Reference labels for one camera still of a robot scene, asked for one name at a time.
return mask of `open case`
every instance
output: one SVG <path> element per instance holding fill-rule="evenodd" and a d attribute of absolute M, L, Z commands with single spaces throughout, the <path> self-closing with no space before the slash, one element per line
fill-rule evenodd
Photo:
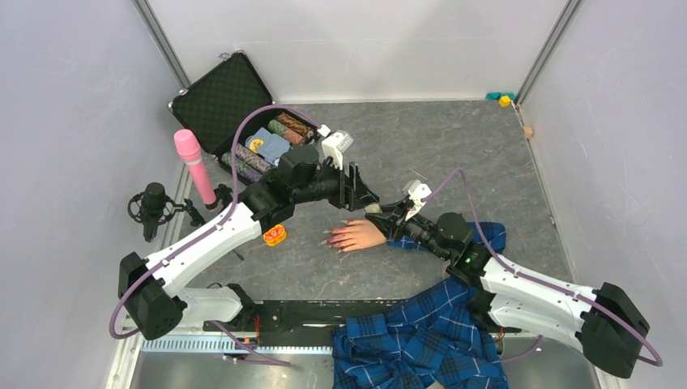
<path fill-rule="evenodd" d="M 256 109 L 275 102 L 245 53 L 237 51 L 220 57 L 223 61 L 219 65 L 181 90 L 168 108 L 184 128 L 194 132 L 203 150 L 216 156 L 222 169 L 231 173 L 231 167 L 221 157 L 231 151 L 238 126 Z M 245 145 L 250 136 L 261 127 L 267 128 L 267 123 L 282 112 L 271 109 L 251 119 L 241 132 L 239 143 Z M 306 144 L 319 139 L 313 123 L 291 112 L 288 115 L 312 128 L 312 136 L 305 137 Z M 238 177 L 243 184 L 250 184 L 240 174 Z"/>

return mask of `white panel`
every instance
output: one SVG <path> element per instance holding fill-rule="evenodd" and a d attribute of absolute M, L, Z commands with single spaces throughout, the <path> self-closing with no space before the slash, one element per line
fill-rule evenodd
<path fill-rule="evenodd" d="M 565 0 L 150 0 L 191 80 L 244 50 L 277 101 L 517 92 Z"/>
<path fill-rule="evenodd" d="M 0 387 L 103 387 L 126 214 L 181 162 L 178 84 L 129 1 L 0 5 Z"/>
<path fill-rule="evenodd" d="M 260 222 L 252 219 L 253 212 L 244 203 L 239 203 L 236 210 L 224 224 L 220 222 L 227 215 L 229 209 L 225 209 L 214 219 L 208 221 L 179 242 L 170 247 L 148 255 L 147 266 L 152 269 L 160 261 L 164 261 L 170 253 L 176 253 L 179 248 L 188 245 L 209 230 L 213 233 L 205 236 L 180 254 L 170 259 L 167 266 L 156 271 L 153 276 L 158 280 L 164 280 L 164 291 L 175 297 L 186 285 L 201 271 L 212 265 L 217 259 L 222 258 L 229 251 L 238 246 L 260 237 L 262 235 Z"/>
<path fill-rule="evenodd" d="M 184 288 L 179 298 L 187 304 L 178 327 L 202 326 L 207 320 L 232 321 L 241 311 L 241 299 L 227 288 Z"/>
<path fill-rule="evenodd" d="M 584 2 L 523 106 L 578 282 L 624 288 L 664 357 L 631 388 L 684 386 L 686 19 L 680 0 Z"/>
<path fill-rule="evenodd" d="M 546 310 L 539 310 L 526 302 L 496 295 L 492 300 L 489 317 L 498 326 L 533 331 L 545 338 L 556 340 L 582 352 L 582 344 L 575 338 L 575 332 L 579 331 L 579 327 L 568 327 L 566 323 L 561 324 L 556 317 L 548 314 Z"/>

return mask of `black microphone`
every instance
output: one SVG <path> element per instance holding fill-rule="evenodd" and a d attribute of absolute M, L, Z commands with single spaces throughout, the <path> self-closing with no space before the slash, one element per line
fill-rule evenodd
<path fill-rule="evenodd" d="M 224 203 L 227 203 L 226 199 L 223 200 L 223 205 L 226 207 Z M 132 204 L 139 206 L 136 213 L 131 210 Z M 134 219 L 136 223 L 143 224 L 143 238 L 146 242 L 152 242 L 157 236 L 157 228 L 168 223 L 174 214 L 179 212 L 188 213 L 191 218 L 190 224 L 194 227 L 205 224 L 205 220 L 191 200 L 184 199 L 183 205 L 175 203 L 165 194 L 164 186 L 159 182 L 151 182 L 146 186 L 146 190 L 132 197 L 129 200 L 127 211 L 131 219 Z"/>
<path fill-rule="evenodd" d="M 164 186 L 158 182 L 151 182 L 146 186 L 141 198 L 141 224 L 143 224 L 143 238 L 151 242 L 157 236 L 157 227 L 166 223 L 164 219 L 164 205 L 168 202 L 164 194 Z"/>

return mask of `plaid fabric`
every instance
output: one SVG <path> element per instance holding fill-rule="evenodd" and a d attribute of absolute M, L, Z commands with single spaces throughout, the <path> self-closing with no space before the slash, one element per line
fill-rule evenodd
<path fill-rule="evenodd" d="M 507 389 L 492 336 L 465 310 L 475 289 L 452 279 L 335 331 L 334 389 Z"/>
<path fill-rule="evenodd" d="M 475 223 L 468 222 L 467 225 L 469 225 L 472 231 L 475 232 L 472 236 L 472 240 L 483 246 L 484 244 L 482 242 L 482 237 L 477 232 Z M 491 221 L 481 221 L 480 227 L 482 228 L 484 237 L 487 238 L 489 244 L 492 245 L 492 248 L 494 248 L 498 254 L 503 252 L 503 249 L 506 248 L 506 227 L 501 223 L 494 223 Z M 388 239 L 386 244 L 388 246 L 400 247 L 404 250 L 427 251 L 427 249 L 425 249 L 423 246 L 418 245 L 411 238 L 406 236 L 401 237 L 398 242 L 394 242 L 393 239 Z"/>

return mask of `pink cylinder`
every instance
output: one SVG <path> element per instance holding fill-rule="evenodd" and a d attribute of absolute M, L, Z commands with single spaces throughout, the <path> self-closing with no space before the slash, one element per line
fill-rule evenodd
<path fill-rule="evenodd" d="M 187 129 L 177 131 L 174 134 L 174 144 L 177 146 L 179 156 L 186 162 L 186 166 L 189 168 L 189 173 L 191 173 L 195 187 L 198 188 L 200 198 L 206 205 L 215 203 L 217 197 L 212 189 L 210 176 L 207 175 L 207 169 L 203 163 L 200 143 L 198 143 L 193 132 Z"/>

